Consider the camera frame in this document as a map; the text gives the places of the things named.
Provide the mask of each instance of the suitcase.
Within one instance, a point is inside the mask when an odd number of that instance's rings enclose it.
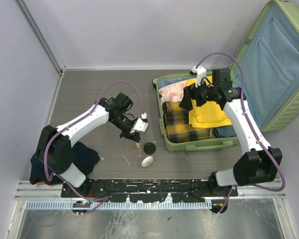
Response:
[[[270,1],[258,17],[237,60],[245,74],[245,94],[259,129],[266,132],[284,127],[299,113],[299,7],[291,2]],[[238,144],[237,137],[184,143],[172,143],[167,139],[158,92],[160,83],[191,78],[189,73],[184,73],[154,80],[160,131],[167,150],[204,151]],[[241,86],[241,74],[236,64],[231,68],[231,80]]]

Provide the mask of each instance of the yellow cloth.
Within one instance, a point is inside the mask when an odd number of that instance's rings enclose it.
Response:
[[[188,80],[189,86],[196,82],[196,79]],[[215,128],[231,125],[230,120],[215,102],[207,102],[201,107],[196,106],[196,101],[192,100],[193,109],[189,112],[189,124],[195,128]]]

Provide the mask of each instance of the suitcase lid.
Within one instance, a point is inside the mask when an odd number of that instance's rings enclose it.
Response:
[[[279,129],[291,121],[297,114],[291,116],[290,107],[284,108],[299,92],[299,7],[291,2],[270,1],[237,60],[245,75],[248,105],[260,130]],[[236,64],[231,68],[231,78],[241,86]]]

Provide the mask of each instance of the light blue suitcase lining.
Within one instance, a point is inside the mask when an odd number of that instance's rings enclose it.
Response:
[[[263,129],[299,89],[299,34],[273,4],[240,59],[245,94],[258,127]],[[241,85],[235,68],[234,81]]]

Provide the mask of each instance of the white robotic arm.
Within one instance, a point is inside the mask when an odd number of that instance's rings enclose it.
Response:
[[[204,78],[206,77],[207,70],[202,66],[194,66],[191,68],[189,72],[192,76],[196,77],[196,83],[195,87],[201,86],[201,83],[204,81]]]
[[[43,162],[44,152],[49,140],[58,132],[61,134],[55,139],[48,152],[48,167],[56,174],[60,175],[74,187],[80,187],[86,180],[85,175],[72,163],[73,145],[84,135],[96,127],[111,122],[122,132],[120,137],[133,140],[137,147],[140,146],[140,132],[145,132],[148,126],[146,114],[142,119],[129,119],[126,113],[133,105],[133,102],[123,93],[119,93],[114,99],[102,98],[100,102],[93,105],[86,112],[71,120],[53,128],[46,126],[41,133],[41,137],[36,150],[36,156]]]
[[[273,181],[277,169],[264,152],[260,143],[270,152],[277,164],[282,159],[282,153],[278,148],[271,148],[264,136],[258,129],[250,114],[246,97],[244,96],[245,112],[241,105],[241,88],[233,88],[230,80],[229,69],[213,70],[213,86],[205,83],[197,87],[192,84],[184,88],[184,97],[180,107],[192,110],[191,100],[196,100],[197,106],[202,106],[207,101],[214,101],[230,119],[242,147],[242,157],[233,168],[214,172],[209,177],[213,187],[247,184],[257,184]],[[251,122],[248,124],[245,114]]]

